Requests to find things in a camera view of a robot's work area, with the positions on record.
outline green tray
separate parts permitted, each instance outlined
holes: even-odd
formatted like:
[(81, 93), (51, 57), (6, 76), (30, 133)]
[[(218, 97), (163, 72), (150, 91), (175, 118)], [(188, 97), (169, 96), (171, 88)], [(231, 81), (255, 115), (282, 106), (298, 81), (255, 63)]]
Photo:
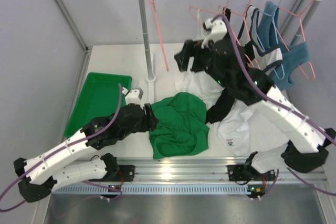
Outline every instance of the green tray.
[(115, 112), (119, 99), (118, 83), (130, 89), (132, 77), (89, 73), (65, 129), (64, 136), (71, 137), (93, 118), (108, 116)]

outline green cloth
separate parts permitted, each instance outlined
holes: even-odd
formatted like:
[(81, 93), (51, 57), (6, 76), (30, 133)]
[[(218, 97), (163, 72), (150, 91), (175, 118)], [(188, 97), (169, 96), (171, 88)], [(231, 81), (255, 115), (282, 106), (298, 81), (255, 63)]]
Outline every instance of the green cloth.
[(159, 119), (149, 133), (153, 159), (196, 155), (208, 149), (209, 127), (205, 125), (205, 103), (198, 97), (181, 92), (152, 104)]

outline gray floor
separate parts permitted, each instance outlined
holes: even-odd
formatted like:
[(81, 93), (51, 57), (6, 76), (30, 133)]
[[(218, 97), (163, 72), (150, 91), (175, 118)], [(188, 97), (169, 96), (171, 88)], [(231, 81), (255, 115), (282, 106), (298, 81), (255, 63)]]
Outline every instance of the gray floor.
[[(56, 214), (87, 196), (54, 195)], [(56, 219), (48, 208), (45, 224), (320, 224), (325, 223), (314, 191), (303, 186), (276, 186), (262, 201), (241, 196), (125, 195), (107, 203), (91, 198)]]

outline blue hanger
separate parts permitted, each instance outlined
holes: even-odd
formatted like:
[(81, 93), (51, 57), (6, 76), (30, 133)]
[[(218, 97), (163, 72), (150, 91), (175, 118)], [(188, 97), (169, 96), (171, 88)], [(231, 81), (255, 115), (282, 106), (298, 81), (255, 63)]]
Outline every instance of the blue hanger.
[[(264, 12), (261, 11), (261, 10), (258, 10), (258, 11), (261, 12), (263, 15), (272, 17), (272, 24), (273, 24), (273, 26), (274, 26), (275, 40), (276, 40), (277, 44), (279, 44), (278, 35), (277, 35), (277, 27), (276, 27), (276, 25), (275, 25), (275, 20), (274, 20), (276, 10), (274, 10), (272, 14), (264, 13)], [(258, 33), (257, 33), (257, 39), (258, 39), (259, 44), (261, 45), (261, 47), (262, 47), (263, 50), (265, 51), (265, 48), (264, 48), (263, 44), (261, 43), (261, 40), (260, 40), (260, 38), (259, 38), (259, 36), (258, 36)], [(283, 79), (285, 78), (285, 70), (284, 70), (284, 65), (283, 65), (283, 64), (281, 64), (281, 69), (282, 69), (282, 77), (281, 77), (281, 78), (279, 77), (278, 73), (277, 73), (276, 70), (274, 69), (274, 73), (275, 73), (275, 75), (277, 76), (277, 78), (278, 78), (279, 80), (283, 80)]]

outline white table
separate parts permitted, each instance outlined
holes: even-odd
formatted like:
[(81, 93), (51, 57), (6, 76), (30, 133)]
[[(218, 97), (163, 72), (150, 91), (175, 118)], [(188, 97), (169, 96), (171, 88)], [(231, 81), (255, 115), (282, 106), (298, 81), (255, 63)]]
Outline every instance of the white table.
[[(151, 44), (154, 53), (154, 69), (156, 75), (155, 101), (174, 96), (177, 91), (175, 81), (182, 81), (185, 73), (180, 73), (174, 60), (174, 54), (181, 51), (183, 44), (165, 44), (165, 52), (169, 63), (169, 72), (165, 69), (161, 47)], [(144, 91), (143, 103), (147, 102), (148, 85), (146, 83), (147, 68), (144, 55), (144, 45), (108, 45), (94, 46), (87, 69), (90, 72), (123, 74), (132, 76), (132, 87), (140, 87)], [(172, 157), (185, 158), (219, 158), (232, 157), (233, 154), (217, 138), (214, 128), (208, 124), (209, 149), (196, 156)], [(288, 138), (279, 131), (267, 118), (255, 113), (249, 121), (250, 126), (250, 152), (265, 151), (277, 147), (288, 141)], [(109, 146), (98, 152), (98, 155), (111, 153), (119, 158), (151, 158), (153, 149), (148, 133), (131, 134), (116, 145)]]

